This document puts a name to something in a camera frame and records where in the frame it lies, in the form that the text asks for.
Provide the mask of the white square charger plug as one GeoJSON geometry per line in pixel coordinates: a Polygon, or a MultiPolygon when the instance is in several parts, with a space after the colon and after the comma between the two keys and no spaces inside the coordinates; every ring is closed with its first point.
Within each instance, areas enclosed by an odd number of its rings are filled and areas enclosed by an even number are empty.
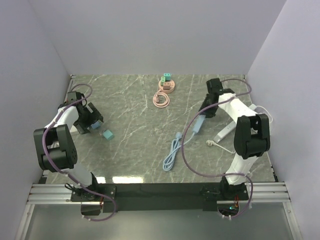
{"type": "Polygon", "coordinates": [[[74,125],[71,126],[69,131],[70,131],[70,133],[77,133],[78,132],[77,128],[74,125]]]}

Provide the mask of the blue plug adapter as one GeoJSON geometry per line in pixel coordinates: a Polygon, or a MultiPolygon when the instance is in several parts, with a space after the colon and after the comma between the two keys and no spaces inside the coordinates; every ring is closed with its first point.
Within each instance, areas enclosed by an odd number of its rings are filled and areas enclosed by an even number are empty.
{"type": "Polygon", "coordinates": [[[93,130],[96,130],[96,129],[100,128],[101,126],[102,126],[102,122],[101,122],[100,120],[97,120],[95,123],[93,123],[93,124],[91,125],[91,128],[92,128],[93,130]]]}

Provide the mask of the blue long power strip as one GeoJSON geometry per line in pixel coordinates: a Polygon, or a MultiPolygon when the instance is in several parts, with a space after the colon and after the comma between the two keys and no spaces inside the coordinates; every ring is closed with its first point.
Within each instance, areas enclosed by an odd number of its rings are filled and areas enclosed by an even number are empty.
{"type": "Polygon", "coordinates": [[[197,134],[200,131],[205,119],[206,119],[205,115],[201,114],[201,115],[197,116],[197,118],[195,120],[195,124],[194,124],[193,129],[192,129],[192,132],[194,134],[197,134]]]}

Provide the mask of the green charger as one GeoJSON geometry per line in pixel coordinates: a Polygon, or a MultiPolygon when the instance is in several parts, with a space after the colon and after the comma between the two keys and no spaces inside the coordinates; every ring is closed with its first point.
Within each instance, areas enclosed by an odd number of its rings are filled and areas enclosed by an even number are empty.
{"type": "Polygon", "coordinates": [[[113,134],[109,129],[105,130],[105,131],[102,133],[102,135],[103,135],[103,137],[104,137],[106,140],[108,140],[108,141],[110,141],[110,140],[112,140],[112,139],[114,138],[114,134],[113,134]]]}

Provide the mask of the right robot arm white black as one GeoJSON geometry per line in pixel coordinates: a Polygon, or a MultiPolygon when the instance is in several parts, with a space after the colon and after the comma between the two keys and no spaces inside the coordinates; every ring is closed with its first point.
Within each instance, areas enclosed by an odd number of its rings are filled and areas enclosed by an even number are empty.
{"type": "Polygon", "coordinates": [[[224,88],[219,78],[206,82],[206,97],[199,109],[200,116],[212,118],[216,111],[225,111],[235,123],[233,161],[221,178],[219,193],[230,200],[244,193],[246,175],[255,161],[270,149],[269,118],[246,106],[230,88],[224,88]]]}

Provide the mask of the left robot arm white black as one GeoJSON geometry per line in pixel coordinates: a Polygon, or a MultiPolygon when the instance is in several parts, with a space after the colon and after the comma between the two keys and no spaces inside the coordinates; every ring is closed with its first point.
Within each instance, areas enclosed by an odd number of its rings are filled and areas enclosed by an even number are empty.
{"type": "Polygon", "coordinates": [[[60,173],[73,184],[64,186],[74,196],[88,201],[100,195],[98,181],[94,174],[78,163],[78,153],[70,130],[75,127],[80,134],[99,127],[104,118],[83,93],[71,91],[66,101],[58,107],[54,119],[44,128],[33,132],[33,139],[40,168],[60,173]]]}

